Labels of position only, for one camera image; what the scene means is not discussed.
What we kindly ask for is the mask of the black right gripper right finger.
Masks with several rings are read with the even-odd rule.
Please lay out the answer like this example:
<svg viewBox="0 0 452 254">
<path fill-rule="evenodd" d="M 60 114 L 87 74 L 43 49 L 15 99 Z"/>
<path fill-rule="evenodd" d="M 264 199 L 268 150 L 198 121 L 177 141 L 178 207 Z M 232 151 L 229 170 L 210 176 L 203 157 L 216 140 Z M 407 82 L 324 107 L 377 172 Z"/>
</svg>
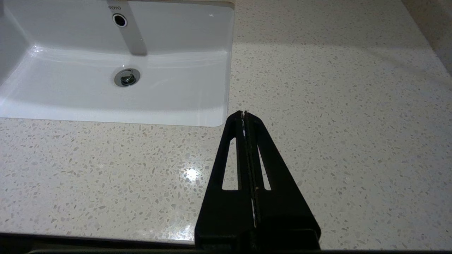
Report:
<svg viewBox="0 0 452 254">
<path fill-rule="evenodd" d="M 261 250 L 320 250 L 321 229 L 264 123 L 245 112 Z"/>
</svg>

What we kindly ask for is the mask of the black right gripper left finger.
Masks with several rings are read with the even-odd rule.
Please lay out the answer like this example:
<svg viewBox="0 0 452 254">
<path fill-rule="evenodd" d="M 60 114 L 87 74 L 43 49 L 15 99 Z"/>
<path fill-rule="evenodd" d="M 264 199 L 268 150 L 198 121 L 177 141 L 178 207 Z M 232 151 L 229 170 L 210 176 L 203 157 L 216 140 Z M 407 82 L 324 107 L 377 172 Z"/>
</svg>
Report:
<svg viewBox="0 0 452 254">
<path fill-rule="evenodd" d="M 237 190 L 222 188 L 231 140 L 236 140 Z M 244 113 L 227 118 L 194 230 L 198 249 L 248 249 L 255 228 Z"/>
</svg>

